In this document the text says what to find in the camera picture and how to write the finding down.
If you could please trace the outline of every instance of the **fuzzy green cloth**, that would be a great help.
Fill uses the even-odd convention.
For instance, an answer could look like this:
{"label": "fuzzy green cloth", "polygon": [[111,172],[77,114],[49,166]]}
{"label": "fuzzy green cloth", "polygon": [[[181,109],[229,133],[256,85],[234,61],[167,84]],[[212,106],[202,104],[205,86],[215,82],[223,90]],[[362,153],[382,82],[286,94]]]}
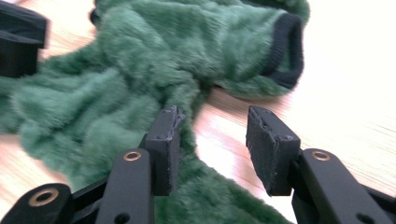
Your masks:
{"label": "fuzzy green cloth", "polygon": [[101,19],[90,45],[46,60],[33,76],[0,77],[0,133],[19,134],[30,156],[81,189],[107,176],[115,155],[137,147],[162,108],[178,105],[187,116],[178,189],[156,198],[156,223],[287,223],[197,158],[191,124],[216,85],[241,98],[295,86],[305,0],[96,6]]}

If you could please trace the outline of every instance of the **black object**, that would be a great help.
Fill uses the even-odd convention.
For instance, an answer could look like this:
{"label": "black object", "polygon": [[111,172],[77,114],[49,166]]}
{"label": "black object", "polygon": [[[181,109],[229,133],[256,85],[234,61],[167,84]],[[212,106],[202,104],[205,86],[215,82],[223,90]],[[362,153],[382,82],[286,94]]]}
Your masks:
{"label": "black object", "polygon": [[176,106],[162,110],[139,148],[118,155],[108,178],[73,194],[64,184],[32,189],[1,223],[154,223],[153,196],[169,195],[176,188],[178,124],[183,118]]}
{"label": "black object", "polygon": [[332,153],[300,149],[274,113],[251,106],[247,147],[270,196],[289,196],[299,223],[396,223],[396,199],[360,185]]}
{"label": "black object", "polygon": [[32,10],[0,1],[0,76],[36,72],[38,49],[45,47],[47,20]]}

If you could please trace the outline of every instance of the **wooden table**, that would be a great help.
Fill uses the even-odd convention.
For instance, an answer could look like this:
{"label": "wooden table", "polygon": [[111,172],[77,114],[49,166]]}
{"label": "wooden table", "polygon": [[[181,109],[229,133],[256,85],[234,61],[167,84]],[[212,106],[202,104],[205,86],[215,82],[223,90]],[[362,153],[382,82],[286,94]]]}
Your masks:
{"label": "wooden table", "polygon": [[[269,198],[245,147],[249,105],[273,110],[302,139],[302,149],[337,155],[362,184],[396,196],[396,29],[392,1],[311,1],[304,33],[305,70],[283,97],[241,100],[214,89],[194,124],[197,153],[295,221],[290,197]],[[26,0],[21,6],[51,20],[43,58],[90,43],[92,1]],[[18,136],[0,135],[0,217],[29,189],[66,183],[27,157]]]}

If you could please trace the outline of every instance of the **light wood surface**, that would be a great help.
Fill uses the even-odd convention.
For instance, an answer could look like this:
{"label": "light wood surface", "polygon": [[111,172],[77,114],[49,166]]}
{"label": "light wood surface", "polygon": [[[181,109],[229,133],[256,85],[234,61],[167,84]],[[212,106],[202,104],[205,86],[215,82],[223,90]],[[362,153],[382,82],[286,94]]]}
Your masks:
{"label": "light wood surface", "polygon": [[[295,222],[290,197],[266,196],[245,147],[249,105],[273,110],[302,139],[302,149],[330,151],[364,185],[396,196],[396,15],[394,3],[311,1],[304,33],[305,70],[283,97],[247,101],[215,89],[194,124],[197,153]],[[92,1],[20,3],[51,20],[43,58],[90,43]],[[60,174],[26,156],[15,135],[0,135],[0,218],[26,191],[62,182]]]}

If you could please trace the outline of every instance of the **green fabric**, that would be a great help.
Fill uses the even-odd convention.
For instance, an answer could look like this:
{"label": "green fabric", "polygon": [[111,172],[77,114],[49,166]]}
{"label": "green fabric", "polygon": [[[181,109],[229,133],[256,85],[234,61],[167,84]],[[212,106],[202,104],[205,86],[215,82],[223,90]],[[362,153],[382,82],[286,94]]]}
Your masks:
{"label": "green fabric", "polygon": [[[184,157],[177,191],[156,198],[156,223],[287,223],[201,162],[191,127],[215,85],[242,98],[290,91],[260,71],[271,60],[276,22],[290,8],[306,21],[308,6],[260,2],[273,3],[100,0],[90,45],[44,61],[33,76],[0,77],[0,132],[19,134],[30,156],[80,189],[137,147],[158,111],[178,105],[187,117]],[[285,56],[276,70],[290,66]]]}

